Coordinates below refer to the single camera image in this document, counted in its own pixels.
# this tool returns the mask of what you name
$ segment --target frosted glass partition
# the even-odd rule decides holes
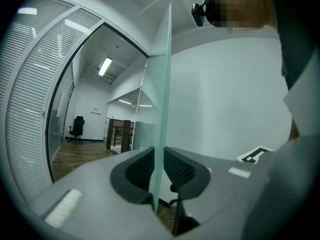
[[[153,194],[155,211],[164,165],[170,67],[171,67],[171,5],[165,13],[154,39],[140,88],[135,117],[133,149],[154,147],[154,172],[149,191]]]

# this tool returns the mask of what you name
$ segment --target mesh chair back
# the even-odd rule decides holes
[[[82,135],[82,130],[83,130],[84,124],[85,124],[85,120],[79,119],[79,118],[74,119],[72,131]]]

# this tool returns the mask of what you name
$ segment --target white blinds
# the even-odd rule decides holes
[[[51,21],[74,5],[59,0],[28,0],[8,27],[0,44],[0,114],[9,78],[24,50]],[[6,174],[0,138],[0,170]]]
[[[100,20],[83,9],[61,20],[33,48],[15,81],[7,111],[6,144],[13,177],[27,202],[49,185],[40,147],[42,109],[51,81],[72,47]]]

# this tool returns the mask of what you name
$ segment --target fluorescent light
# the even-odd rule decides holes
[[[81,26],[80,24],[75,23],[69,19],[65,19],[64,24],[70,28],[73,28],[75,30],[79,30],[82,33],[87,33],[89,31],[89,28],[86,28],[85,26]]]
[[[30,8],[30,7],[24,7],[18,9],[18,14],[31,14],[31,15],[37,15],[37,8]]]
[[[47,66],[42,66],[42,65],[39,65],[39,64],[37,64],[37,63],[33,63],[33,65],[35,65],[35,66],[37,66],[37,67],[39,67],[39,68],[42,68],[42,69],[44,69],[44,70],[50,70],[50,68],[48,68]]]
[[[122,100],[122,99],[119,99],[119,101],[120,101],[120,102],[123,102],[123,103],[126,103],[126,104],[129,104],[129,105],[132,105],[132,103],[127,102],[127,101],[124,101],[124,100]]]
[[[99,76],[103,76],[107,70],[107,68],[110,66],[112,62],[112,58],[106,57],[105,61],[103,62],[100,71],[99,71]]]

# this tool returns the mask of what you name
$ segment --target wooden floor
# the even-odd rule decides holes
[[[156,216],[166,227],[166,229],[172,232],[175,225],[175,214],[169,208],[158,203],[158,210],[156,211]]]
[[[64,141],[52,162],[54,180],[58,181],[88,162],[116,155],[114,151],[106,150],[106,143],[103,141],[84,141],[83,144],[77,143],[76,145],[73,141],[70,143]],[[156,215],[171,232],[175,223],[174,213],[159,203]]]

